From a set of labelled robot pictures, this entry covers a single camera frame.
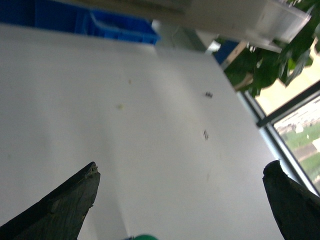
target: glass window pane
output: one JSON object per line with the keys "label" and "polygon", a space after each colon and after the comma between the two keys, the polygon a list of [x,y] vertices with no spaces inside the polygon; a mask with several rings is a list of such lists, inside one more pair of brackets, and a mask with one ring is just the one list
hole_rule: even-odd
{"label": "glass window pane", "polygon": [[289,86],[285,86],[280,80],[267,88],[261,90],[260,96],[255,99],[260,104],[266,115],[287,103],[289,100],[315,84],[320,79],[320,54],[316,54],[314,44],[311,46],[311,57],[313,64],[303,69],[302,73],[296,77]]}
{"label": "glass window pane", "polygon": [[320,192],[320,96],[274,124]]}

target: window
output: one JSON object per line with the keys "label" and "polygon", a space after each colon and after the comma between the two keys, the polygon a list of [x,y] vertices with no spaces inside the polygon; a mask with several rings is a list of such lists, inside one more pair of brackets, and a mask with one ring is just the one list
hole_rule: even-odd
{"label": "window", "polygon": [[320,81],[266,114],[249,93],[242,95],[257,126],[309,190],[320,193]]}

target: grass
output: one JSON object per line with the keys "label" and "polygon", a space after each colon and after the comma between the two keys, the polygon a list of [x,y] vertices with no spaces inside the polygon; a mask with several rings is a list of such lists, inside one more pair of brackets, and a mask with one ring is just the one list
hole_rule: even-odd
{"label": "grass", "polygon": [[300,162],[301,167],[311,180],[320,175],[320,152]]}
{"label": "grass", "polygon": [[296,133],[295,131],[290,131],[282,134],[281,137],[291,150],[305,146],[312,143],[313,140],[320,138],[320,122],[305,127],[303,132]]}

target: black speck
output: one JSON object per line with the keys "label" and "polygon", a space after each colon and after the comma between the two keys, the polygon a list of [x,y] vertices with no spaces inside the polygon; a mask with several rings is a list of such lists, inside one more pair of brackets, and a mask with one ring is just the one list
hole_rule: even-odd
{"label": "black speck", "polygon": [[207,92],[205,93],[205,96],[212,99],[213,94],[212,94],[211,92],[207,91]]}

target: small insect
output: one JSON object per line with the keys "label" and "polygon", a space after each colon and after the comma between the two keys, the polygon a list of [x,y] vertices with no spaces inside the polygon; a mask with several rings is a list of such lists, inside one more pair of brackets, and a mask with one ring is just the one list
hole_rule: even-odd
{"label": "small insect", "polygon": [[208,140],[209,139],[209,134],[207,133],[207,130],[204,130],[203,136],[204,136],[204,140]]}
{"label": "small insect", "polygon": [[212,99],[212,97],[213,97],[213,93],[212,93],[212,92],[207,91],[207,92],[205,93],[205,96],[206,96],[206,97],[208,97],[208,98],[211,98],[211,99]]}

